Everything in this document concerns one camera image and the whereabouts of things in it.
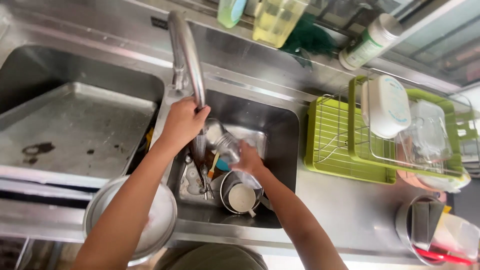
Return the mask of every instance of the hand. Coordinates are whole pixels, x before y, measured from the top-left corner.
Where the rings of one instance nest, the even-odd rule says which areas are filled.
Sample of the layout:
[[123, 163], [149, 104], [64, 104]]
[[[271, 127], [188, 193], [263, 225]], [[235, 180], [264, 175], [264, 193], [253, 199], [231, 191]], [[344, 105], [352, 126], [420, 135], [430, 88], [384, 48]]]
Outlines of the hand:
[[257, 153], [257, 149], [251, 147], [244, 140], [240, 140], [240, 162], [233, 164], [231, 168], [256, 176], [265, 166]]
[[186, 97], [173, 103], [168, 112], [162, 135], [157, 140], [162, 145], [173, 149], [175, 155], [200, 133], [210, 107], [205, 106], [197, 114], [194, 97]]

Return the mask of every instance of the dish soap bottle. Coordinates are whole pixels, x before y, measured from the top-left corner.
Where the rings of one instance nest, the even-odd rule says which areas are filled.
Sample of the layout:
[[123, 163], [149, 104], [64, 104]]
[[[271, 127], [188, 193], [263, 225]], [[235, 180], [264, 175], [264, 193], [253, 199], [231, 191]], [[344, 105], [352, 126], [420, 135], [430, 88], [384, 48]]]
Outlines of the dish soap bottle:
[[253, 40], [283, 46], [310, 0], [263, 0], [253, 24]]
[[226, 28], [234, 27], [240, 20], [247, 0], [220, 0], [216, 19]]

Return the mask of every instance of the person's left hand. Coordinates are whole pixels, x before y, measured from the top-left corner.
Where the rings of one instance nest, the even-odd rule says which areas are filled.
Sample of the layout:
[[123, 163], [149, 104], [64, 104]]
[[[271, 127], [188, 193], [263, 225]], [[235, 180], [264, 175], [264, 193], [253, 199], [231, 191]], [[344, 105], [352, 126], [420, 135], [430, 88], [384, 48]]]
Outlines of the person's left hand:
[[200, 133], [210, 113], [209, 106], [195, 113], [194, 100], [194, 97], [186, 97], [171, 105], [162, 135], [157, 140], [176, 151], [175, 154]]

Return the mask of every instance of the faucet spout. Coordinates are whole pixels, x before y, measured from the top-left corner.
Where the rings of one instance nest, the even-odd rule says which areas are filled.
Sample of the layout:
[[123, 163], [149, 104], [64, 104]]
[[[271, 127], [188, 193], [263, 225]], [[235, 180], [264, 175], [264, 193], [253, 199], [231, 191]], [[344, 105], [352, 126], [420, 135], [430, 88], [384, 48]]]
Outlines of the faucet spout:
[[176, 90], [184, 89], [187, 84], [184, 67], [184, 64], [186, 64], [195, 93], [195, 103], [197, 109], [201, 110], [205, 107], [204, 75], [200, 67], [192, 32], [179, 11], [171, 11], [168, 14], [168, 31], [170, 32], [173, 51], [172, 84]]

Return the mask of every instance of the green dish soap bottle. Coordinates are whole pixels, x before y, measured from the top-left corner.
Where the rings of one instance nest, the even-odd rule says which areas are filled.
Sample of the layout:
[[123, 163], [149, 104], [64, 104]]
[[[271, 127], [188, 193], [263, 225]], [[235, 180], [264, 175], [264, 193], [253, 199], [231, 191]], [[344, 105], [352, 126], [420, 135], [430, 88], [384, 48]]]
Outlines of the green dish soap bottle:
[[234, 27], [240, 20], [247, 0], [220, 0], [216, 19], [226, 28]]

